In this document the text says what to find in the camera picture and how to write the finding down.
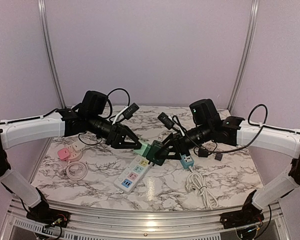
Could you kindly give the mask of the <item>dark green cube adapter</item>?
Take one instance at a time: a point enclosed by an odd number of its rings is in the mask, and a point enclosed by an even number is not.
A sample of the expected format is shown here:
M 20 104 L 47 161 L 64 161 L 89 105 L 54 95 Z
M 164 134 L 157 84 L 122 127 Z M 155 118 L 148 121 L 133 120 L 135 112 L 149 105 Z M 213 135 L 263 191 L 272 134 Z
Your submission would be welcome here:
M 159 156 L 160 150 L 163 146 L 164 145 L 160 141 L 154 140 L 150 145 L 148 153 L 146 154 L 146 159 L 154 165 L 162 166 L 165 160 L 159 158 Z

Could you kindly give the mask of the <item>teal power strip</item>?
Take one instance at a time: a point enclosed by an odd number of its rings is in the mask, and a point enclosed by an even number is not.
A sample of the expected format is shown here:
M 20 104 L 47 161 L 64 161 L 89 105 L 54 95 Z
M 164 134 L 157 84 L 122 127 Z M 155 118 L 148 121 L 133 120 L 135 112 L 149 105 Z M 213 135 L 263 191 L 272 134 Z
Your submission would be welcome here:
M 186 154 L 183 154 L 183 155 L 180 155 L 180 163 L 184 169 L 189 169 L 194 166 L 195 161 L 191 155 L 187 156 Z

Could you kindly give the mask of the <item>light green plug adapter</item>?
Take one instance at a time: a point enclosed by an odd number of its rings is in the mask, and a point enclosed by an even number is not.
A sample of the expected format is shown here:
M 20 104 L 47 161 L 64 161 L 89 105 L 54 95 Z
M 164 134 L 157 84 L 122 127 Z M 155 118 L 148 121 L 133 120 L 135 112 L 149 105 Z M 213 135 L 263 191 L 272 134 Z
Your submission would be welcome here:
M 151 145 L 147 142 L 144 142 L 142 140 L 139 141 L 139 143 L 141 144 L 141 147 L 139 149 L 134 149 L 133 152 L 142 156 L 142 157 L 146 157 L 147 154 L 149 153 L 150 149 L 151 149 Z

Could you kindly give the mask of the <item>black power adapter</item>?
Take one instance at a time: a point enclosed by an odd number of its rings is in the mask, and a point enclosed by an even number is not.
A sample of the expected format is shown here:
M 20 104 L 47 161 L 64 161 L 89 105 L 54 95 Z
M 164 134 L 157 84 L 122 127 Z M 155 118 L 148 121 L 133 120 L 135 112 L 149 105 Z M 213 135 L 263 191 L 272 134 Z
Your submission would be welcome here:
M 197 151 L 197 156 L 200 158 L 207 158 L 209 155 L 210 155 L 210 153 L 205 150 L 199 149 Z

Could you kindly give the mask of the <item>white long power strip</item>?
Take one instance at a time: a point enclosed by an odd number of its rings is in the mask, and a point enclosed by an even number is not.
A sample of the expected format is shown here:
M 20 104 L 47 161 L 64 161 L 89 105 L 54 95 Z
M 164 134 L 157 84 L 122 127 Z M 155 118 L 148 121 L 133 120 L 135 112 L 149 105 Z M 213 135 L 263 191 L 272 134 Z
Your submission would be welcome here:
M 150 162 L 145 157 L 138 155 L 122 171 L 113 184 L 119 193 L 130 194 L 151 167 Z

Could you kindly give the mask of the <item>beige round power strip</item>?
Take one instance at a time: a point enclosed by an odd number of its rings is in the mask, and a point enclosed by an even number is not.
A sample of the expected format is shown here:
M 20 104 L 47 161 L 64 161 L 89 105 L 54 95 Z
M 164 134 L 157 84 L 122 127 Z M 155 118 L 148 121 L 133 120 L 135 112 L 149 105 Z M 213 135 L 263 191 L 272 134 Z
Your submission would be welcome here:
M 86 149 L 86 145 L 82 143 L 80 140 L 77 140 L 72 144 L 68 144 L 66 148 L 69 150 L 70 153 L 70 156 L 67 158 L 66 161 L 76 162 L 83 157 L 84 150 Z

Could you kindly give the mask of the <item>small black usb charger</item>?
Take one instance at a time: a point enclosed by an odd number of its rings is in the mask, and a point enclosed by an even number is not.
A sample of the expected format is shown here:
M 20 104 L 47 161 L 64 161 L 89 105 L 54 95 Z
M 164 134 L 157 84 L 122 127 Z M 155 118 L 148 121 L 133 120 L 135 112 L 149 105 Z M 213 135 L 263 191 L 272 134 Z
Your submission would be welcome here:
M 215 156 L 214 156 L 214 159 L 220 162 L 223 159 L 223 154 L 222 153 L 216 153 Z

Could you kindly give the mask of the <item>pink cube socket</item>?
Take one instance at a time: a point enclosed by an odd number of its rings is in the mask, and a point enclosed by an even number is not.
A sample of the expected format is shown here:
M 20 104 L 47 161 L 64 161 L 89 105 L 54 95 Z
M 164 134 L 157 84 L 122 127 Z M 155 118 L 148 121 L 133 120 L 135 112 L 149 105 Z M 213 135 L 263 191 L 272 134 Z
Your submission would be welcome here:
M 57 152 L 57 155 L 61 161 L 67 161 L 71 156 L 71 152 L 69 148 L 64 147 Z

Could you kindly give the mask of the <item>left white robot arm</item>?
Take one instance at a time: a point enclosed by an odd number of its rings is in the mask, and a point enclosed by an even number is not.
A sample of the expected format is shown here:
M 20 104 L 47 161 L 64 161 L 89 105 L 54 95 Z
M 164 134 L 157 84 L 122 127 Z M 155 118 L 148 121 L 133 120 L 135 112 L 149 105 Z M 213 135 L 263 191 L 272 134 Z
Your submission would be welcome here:
M 47 116 L 0 121 L 0 182 L 32 208 L 43 223 L 53 219 L 52 209 L 44 204 L 39 190 L 11 168 L 6 150 L 36 140 L 71 137 L 84 132 L 101 137 L 114 149 L 138 150 L 142 147 L 128 126 L 100 116 L 83 116 L 70 108 L 57 109 Z

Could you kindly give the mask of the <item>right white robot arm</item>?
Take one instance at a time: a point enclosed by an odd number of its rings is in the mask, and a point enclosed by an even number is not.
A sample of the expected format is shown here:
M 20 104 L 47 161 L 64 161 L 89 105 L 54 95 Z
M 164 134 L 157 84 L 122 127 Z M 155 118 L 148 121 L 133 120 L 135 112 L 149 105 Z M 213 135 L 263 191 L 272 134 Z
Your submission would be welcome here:
M 238 212 L 237 219 L 248 224 L 273 201 L 288 195 L 300 187 L 300 129 L 284 129 L 261 123 L 250 123 L 242 117 L 227 117 L 194 127 L 184 134 L 168 136 L 160 149 L 189 150 L 208 141 L 235 146 L 240 151 L 256 147 L 281 153 L 292 158 L 291 165 L 264 187 L 252 192 L 245 207 Z

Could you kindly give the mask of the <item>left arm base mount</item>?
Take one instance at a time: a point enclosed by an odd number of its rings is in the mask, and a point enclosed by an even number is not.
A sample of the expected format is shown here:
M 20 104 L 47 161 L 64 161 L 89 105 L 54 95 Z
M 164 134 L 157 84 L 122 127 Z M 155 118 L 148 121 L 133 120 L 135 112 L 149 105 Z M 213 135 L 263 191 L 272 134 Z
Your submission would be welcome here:
M 62 228 L 66 228 L 69 222 L 70 213 L 68 211 L 50 208 L 49 203 L 45 198 L 42 198 L 38 205 L 34 207 L 28 207 L 26 218 L 51 225 L 57 220 L 61 220 L 59 223 Z

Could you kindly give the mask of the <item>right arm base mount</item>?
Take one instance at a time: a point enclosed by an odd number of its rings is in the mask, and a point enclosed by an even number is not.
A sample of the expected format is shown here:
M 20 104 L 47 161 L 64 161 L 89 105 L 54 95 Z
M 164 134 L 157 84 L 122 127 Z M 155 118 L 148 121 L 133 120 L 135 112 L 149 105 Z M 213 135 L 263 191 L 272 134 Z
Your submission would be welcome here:
M 220 223 L 224 229 L 242 227 L 262 222 L 265 219 L 262 210 L 252 204 L 255 192 L 253 191 L 248 195 L 240 210 L 224 212 L 220 215 Z

